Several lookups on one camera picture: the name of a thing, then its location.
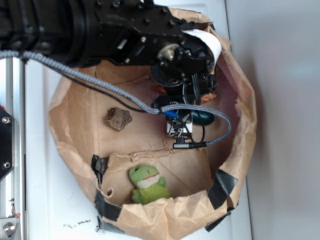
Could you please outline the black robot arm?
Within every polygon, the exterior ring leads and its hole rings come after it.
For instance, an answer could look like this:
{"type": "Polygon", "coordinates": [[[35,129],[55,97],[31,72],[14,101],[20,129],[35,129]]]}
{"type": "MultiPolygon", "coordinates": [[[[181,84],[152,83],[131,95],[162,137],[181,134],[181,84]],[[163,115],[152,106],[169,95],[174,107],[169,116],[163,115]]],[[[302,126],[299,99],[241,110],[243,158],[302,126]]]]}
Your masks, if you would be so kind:
{"type": "Polygon", "coordinates": [[[0,48],[42,54],[70,67],[103,60],[150,66],[172,96],[199,97],[215,90],[218,56],[179,19],[152,0],[3,0],[0,48]]]}

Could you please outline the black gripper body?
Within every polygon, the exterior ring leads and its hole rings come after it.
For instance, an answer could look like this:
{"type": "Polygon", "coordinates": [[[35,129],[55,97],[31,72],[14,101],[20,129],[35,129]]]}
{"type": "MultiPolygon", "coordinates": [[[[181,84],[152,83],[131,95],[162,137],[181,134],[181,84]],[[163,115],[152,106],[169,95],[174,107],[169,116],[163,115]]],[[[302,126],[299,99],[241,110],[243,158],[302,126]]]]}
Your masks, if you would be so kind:
{"type": "Polygon", "coordinates": [[[152,66],[153,78],[172,100],[198,100],[217,87],[219,40],[213,34],[187,34],[184,44],[152,66]]]}

